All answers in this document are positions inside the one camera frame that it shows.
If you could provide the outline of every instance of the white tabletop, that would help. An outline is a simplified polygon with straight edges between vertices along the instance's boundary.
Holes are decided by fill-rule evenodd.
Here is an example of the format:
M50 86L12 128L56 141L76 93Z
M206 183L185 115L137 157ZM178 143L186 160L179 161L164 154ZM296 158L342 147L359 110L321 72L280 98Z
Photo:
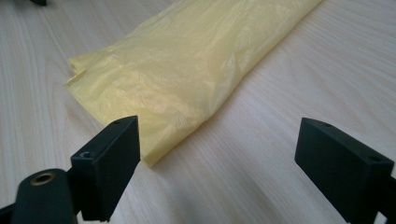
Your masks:
M0 207L26 176L69 169L103 129L65 89L67 59L172 2L0 1ZM110 223L345 223L294 162L302 117L396 161L395 1L321 3L212 119L152 169L137 166Z

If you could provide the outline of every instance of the screw hole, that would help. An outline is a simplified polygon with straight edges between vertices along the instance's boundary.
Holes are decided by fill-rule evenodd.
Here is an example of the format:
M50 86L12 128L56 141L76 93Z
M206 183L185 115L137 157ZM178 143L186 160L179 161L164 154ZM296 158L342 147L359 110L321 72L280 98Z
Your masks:
M370 160L375 161L375 162L381 161L378 157L375 157L375 156L370 156L369 158L370 158Z
M83 158L89 158L91 156L91 153L90 152L83 152L83 153L79 154L79 156L83 157Z
M55 173L44 173L33 178L30 184L33 186L45 185L49 183L53 178L55 178Z

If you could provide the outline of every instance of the wooden table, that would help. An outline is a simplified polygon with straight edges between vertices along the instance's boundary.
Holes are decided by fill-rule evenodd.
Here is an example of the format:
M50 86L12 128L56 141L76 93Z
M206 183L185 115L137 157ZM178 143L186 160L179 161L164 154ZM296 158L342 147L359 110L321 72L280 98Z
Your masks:
M0 207L26 176L67 170L103 128L65 89L67 59L114 43L172 2L0 1ZM320 4L212 119L154 168L138 165L110 222L345 223L293 160L302 117L396 161L394 0Z

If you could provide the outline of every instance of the plastic bag fold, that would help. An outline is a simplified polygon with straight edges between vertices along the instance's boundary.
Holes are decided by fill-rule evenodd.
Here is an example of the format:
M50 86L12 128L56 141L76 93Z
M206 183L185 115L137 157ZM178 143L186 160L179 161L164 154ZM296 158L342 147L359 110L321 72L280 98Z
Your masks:
M320 0L182 0L121 41L70 59L67 89L103 124L137 115L155 164L209 119Z

